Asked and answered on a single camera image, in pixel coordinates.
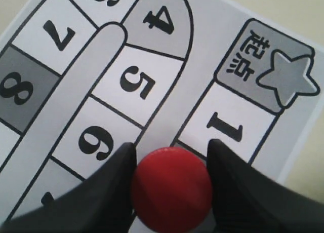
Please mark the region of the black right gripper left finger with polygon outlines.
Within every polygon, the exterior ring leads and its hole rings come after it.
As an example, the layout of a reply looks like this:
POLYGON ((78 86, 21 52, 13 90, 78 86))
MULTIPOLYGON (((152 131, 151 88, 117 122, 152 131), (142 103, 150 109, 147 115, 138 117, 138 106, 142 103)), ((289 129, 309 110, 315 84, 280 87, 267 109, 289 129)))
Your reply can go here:
POLYGON ((1 232, 128 232, 136 148, 126 142, 93 175, 63 196, 2 224, 1 232))

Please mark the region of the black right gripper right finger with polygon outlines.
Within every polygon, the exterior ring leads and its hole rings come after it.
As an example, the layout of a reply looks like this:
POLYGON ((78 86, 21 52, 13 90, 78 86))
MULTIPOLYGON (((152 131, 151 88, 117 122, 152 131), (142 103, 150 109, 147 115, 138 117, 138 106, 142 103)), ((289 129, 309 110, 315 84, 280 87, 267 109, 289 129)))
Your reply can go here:
POLYGON ((207 149, 215 232, 323 232, 323 204, 242 160, 220 139, 207 149))

